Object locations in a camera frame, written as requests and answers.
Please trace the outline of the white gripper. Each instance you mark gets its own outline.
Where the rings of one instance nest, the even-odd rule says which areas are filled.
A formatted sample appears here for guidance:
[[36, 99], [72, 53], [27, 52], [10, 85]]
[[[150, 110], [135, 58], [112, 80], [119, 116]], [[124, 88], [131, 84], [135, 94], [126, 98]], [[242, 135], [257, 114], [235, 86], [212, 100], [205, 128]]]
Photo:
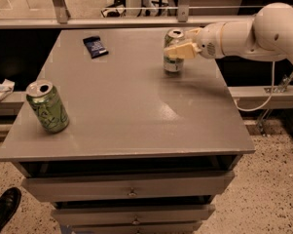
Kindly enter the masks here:
[[197, 54], [206, 59], [220, 59], [224, 56], [221, 47], [221, 36], [224, 23], [211, 23], [205, 26], [193, 28], [185, 32], [187, 39], [196, 39], [197, 43], [192, 40], [185, 40], [177, 44], [164, 48], [164, 56], [170, 59], [193, 59]]

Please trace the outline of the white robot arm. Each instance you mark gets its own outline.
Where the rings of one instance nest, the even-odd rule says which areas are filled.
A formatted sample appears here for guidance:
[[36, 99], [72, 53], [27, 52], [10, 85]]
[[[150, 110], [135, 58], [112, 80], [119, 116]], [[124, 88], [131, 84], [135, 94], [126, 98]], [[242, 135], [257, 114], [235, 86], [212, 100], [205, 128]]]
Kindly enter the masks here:
[[258, 61], [288, 59], [293, 65], [293, 8], [273, 3], [252, 19], [225, 21], [185, 32], [185, 39], [164, 48], [171, 59], [237, 56]]

